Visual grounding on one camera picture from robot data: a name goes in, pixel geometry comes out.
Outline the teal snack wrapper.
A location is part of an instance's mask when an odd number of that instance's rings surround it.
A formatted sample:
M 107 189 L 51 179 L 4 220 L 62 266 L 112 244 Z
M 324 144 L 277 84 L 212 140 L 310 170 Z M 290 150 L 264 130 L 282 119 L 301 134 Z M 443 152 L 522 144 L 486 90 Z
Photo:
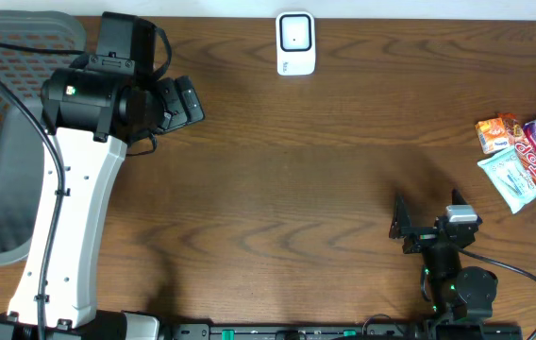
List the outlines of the teal snack wrapper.
M 510 146 L 477 162 L 513 214 L 536 199 L 536 184 Z

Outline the small orange juice box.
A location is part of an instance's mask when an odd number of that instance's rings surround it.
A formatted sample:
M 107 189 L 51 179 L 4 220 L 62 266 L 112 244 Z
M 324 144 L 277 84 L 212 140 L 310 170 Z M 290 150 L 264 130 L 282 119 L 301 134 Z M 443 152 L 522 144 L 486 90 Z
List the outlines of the small orange juice box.
M 510 135 L 501 118 L 478 121 L 475 130 L 484 154 L 493 154 L 511 146 Z

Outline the red Top chocolate bar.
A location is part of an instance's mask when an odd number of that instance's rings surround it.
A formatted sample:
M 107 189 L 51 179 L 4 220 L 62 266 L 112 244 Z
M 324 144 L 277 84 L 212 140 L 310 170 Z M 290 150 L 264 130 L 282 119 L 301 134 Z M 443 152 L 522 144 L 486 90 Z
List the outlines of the red Top chocolate bar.
M 503 125 L 510 136 L 510 140 L 513 142 L 515 152 L 520 162 L 530 173 L 532 180 L 536 184 L 536 151 L 534 147 L 528 140 L 528 137 L 514 114 L 499 113 L 498 117 L 502 120 Z

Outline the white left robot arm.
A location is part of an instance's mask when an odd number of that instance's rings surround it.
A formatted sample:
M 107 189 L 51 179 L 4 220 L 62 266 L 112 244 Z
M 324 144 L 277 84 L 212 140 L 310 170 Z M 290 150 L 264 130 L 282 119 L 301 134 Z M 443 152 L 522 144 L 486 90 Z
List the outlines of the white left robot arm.
M 98 309 L 97 261 L 128 148 L 203 120 L 192 81 L 63 68 L 42 86 L 42 113 L 39 208 L 23 276 L 0 314 L 0 339 L 165 338 L 156 316 Z

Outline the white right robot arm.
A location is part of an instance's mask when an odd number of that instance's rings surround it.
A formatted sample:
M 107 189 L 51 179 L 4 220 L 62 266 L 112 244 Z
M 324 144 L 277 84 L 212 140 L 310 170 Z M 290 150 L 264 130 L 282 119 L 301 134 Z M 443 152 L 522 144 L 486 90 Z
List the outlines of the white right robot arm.
M 418 339 L 483 339 L 484 321 L 493 315 L 497 276 L 478 266 L 464 267 L 460 259 L 476 241 L 482 220 L 458 191 L 451 198 L 431 227 L 414 226 L 403 197 L 394 201 L 389 237 L 403 241 L 405 254 L 422 256 L 422 295 L 434 310 L 410 332 Z

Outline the grey plastic mesh basket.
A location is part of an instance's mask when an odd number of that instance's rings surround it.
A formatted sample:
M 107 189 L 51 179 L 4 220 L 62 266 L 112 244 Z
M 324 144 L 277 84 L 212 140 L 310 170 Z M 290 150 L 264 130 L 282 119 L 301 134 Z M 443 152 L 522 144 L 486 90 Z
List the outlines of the grey plastic mesh basket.
M 42 84 L 72 62 L 86 38 L 81 23 L 65 13 L 0 10 L 0 80 L 39 117 Z M 0 90 L 0 266 L 29 251 L 42 171 L 40 137 Z

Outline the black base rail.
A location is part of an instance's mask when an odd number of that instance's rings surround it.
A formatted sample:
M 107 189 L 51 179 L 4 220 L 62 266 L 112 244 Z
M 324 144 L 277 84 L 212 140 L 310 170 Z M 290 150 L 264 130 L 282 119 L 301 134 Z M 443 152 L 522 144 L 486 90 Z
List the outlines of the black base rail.
M 441 326 L 424 331 L 415 325 L 373 323 L 367 326 L 234 326 L 180 324 L 159 329 L 159 340 L 354 340 L 486 339 L 520 340 L 517 326 Z

